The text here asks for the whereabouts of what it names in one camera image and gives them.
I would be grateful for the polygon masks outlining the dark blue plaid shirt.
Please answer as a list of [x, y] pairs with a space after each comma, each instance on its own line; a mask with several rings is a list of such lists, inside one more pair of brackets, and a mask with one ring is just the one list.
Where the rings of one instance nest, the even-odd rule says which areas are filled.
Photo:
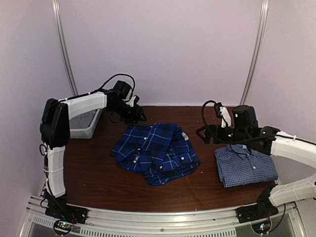
[[150, 186], [190, 175], [200, 166], [187, 134], [176, 123], [129, 125], [110, 155], [118, 167], [142, 174]]

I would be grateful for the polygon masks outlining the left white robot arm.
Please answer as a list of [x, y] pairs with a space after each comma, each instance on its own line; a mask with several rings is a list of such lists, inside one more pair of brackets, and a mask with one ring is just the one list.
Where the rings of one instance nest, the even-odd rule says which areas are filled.
[[118, 114], [126, 124], [146, 121], [143, 108], [137, 104], [139, 97], [133, 94], [134, 89], [134, 84], [118, 80], [112, 89], [101, 86], [85, 94], [47, 100], [39, 127], [42, 141], [40, 152], [44, 157], [48, 209], [60, 219], [67, 219], [71, 215], [63, 174], [64, 153], [70, 139], [70, 120], [90, 111], [105, 109]]

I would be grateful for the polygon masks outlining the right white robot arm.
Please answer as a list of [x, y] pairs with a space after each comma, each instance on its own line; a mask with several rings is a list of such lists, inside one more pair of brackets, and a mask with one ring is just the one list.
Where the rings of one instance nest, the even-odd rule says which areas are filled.
[[219, 176], [226, 188], [267, 184], [253, 207], [253, 214], [265, 217], [272, 206], [316, 198], [316, 144], [278, 128], [259, 127], [252, 106], [231, 111], [208, 101], [201, 109], [203, 125], [196, 134], [206, 144], [220, 144], [230, 150], [220, 159]]

